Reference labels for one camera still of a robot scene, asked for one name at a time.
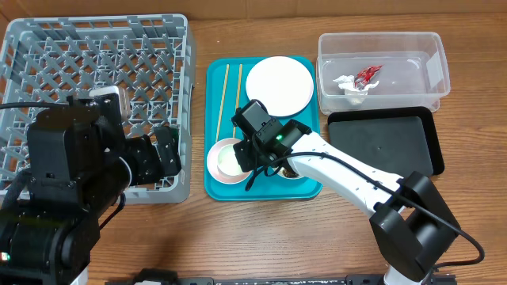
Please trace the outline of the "white tissue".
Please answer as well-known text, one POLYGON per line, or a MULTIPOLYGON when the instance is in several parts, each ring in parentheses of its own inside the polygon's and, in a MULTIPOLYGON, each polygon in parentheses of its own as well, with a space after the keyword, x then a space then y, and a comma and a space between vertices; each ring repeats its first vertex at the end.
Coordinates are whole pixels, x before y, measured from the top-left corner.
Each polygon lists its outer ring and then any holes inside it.
POLYGON ((368 95, 370 89, 374 89, 379 81, 368 83, 364 87, 355 87, 355 78, 352 75, 342 75, 333 80, 339 89, 342 89, 345 94, 345 99, 352 105, 361 105, 365 97, 368 95))

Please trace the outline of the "red snack wrapper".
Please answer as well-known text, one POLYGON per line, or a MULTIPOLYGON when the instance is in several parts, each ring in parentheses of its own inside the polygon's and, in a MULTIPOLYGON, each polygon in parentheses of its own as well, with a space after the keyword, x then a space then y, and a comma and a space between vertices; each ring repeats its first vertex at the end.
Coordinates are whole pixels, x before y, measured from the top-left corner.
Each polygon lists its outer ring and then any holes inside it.
POLYGON ((354 78, 354 87, 356 89, 363 89, 375 75, 381 70, 383 66, 368 66, 360 71, 354 78))

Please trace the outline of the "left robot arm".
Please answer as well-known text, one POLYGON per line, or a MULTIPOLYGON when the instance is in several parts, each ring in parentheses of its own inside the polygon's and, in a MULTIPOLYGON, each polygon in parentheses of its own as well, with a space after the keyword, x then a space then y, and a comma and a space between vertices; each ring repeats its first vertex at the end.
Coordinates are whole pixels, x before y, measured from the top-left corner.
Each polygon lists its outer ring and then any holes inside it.
POLYGON ((124 191, 181 171, 177 129, 129 139, 116 111, 49 108, 27 139, 30 166, 1 207, 4 284, 73 283, 111 219, 108 209, 122 209, 124 191))

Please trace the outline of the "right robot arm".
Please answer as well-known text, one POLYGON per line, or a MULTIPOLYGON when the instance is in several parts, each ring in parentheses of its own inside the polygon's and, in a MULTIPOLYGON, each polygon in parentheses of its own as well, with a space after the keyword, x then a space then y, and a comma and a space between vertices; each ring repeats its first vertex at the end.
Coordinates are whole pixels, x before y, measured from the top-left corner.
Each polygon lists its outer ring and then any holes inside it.
POLYGON ((255 173, 283 166, 342 196, 364 212, 383 258, 385 284, 423 284, 462 233, 432 181, 421 173, 387 173, 343 153, 297 120, 247 119, 235 145, 239 165, 255 173))

